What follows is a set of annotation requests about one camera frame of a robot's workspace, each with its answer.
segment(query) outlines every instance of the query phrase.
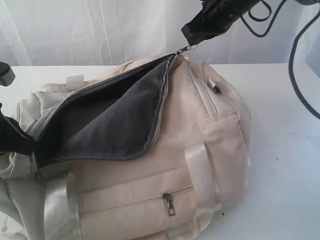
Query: bag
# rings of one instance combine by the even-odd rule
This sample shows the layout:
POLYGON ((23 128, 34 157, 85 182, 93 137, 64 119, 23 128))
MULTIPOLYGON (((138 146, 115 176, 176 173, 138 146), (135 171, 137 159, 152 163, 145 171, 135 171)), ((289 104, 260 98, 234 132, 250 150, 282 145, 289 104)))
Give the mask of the bag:
POLYGON ((249 110, 181 54, 46 85, 13 118, 34 148, 0 156, 12 239, 192 240, 246 187, 249 110))

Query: white curtain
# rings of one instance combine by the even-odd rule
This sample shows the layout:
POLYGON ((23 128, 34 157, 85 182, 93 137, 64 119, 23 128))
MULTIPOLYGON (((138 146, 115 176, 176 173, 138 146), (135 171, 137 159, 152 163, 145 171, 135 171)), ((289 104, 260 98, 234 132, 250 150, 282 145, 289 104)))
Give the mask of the white curtain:
MULTIPOLYGON (((276 10, 280 0, 267 0, 276 10)), ((186 55, 211 64, 286 63, 293 40, 319 4, 288 0, 269 35, 253 36, 238 20, 231 29, 186 55)), ((181 27, 200 10, 199 0, 0 0, 0 61, 13 66, 119 65, 131 59, 174 52, 187 45, 181 27)), ((259 3, 252 13, 265 17, 259 3)), ((269 21, 253 22, 263 33, 269 21)), ((297 62, 315 71, 320 21, 303 36, 297 62)))

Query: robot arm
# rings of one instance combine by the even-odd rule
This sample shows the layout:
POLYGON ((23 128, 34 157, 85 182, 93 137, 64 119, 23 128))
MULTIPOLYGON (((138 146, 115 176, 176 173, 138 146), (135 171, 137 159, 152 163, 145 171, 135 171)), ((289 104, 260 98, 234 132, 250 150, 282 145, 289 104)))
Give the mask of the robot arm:
MULTIPOLYGON (((296 0, 302 5, 312 5, 319 0, 296 0)), ((189 45, 224 34, 231 25, 260 0, 202 0, 202 10, 181 29, 189 45)))

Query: white tabletop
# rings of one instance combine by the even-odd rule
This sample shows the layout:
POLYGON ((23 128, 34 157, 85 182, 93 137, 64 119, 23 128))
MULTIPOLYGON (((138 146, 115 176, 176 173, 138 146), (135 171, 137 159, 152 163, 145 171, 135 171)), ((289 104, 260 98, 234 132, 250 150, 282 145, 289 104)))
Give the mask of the white tabletop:
MULTIPOLYGON (((252 114, 250 188, 236 206, 220 211, 199 240, 320 239, 320 120, 299 102, 287 64, 213 65, 232 83, 252 114)), ((16 79, 0 87, 2 111, 47 83, 111 66, 16 66, 16 79)), ((294 67, 307 100, 320 111, 320 79, 306 64, 294 67)))

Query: zipper tab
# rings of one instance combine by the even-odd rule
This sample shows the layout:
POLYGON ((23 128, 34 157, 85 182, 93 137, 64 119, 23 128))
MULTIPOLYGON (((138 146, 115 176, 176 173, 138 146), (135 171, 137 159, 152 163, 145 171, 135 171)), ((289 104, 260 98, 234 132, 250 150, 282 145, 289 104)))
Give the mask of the zipper tab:
POLYGON ((40 181, 40 183, 44 186, 44 187, 46 187, 46 183, 45 183, 45 181, 44 181, 44 177, 42 176, 42 174, 41 174, 41 172, 40 172, 40 170, 37 168, 37 170, 36 170, 36 172, 35 172, 35 174, 34 174, 35 176, 36 176, 36 178, 40 181))
POLYGON ((175 215, 176 215, 176 211, 175 211, 175 208, 174 208, 172 196, 171 196, 169 193, 164 193, 164 194, 162 195, 162 198, 163 198, 164 200, 166 200, 166 202, 167 202, 167 204, 168 204, 168 214, 169 214, 169 217, 175 216, 175 215))

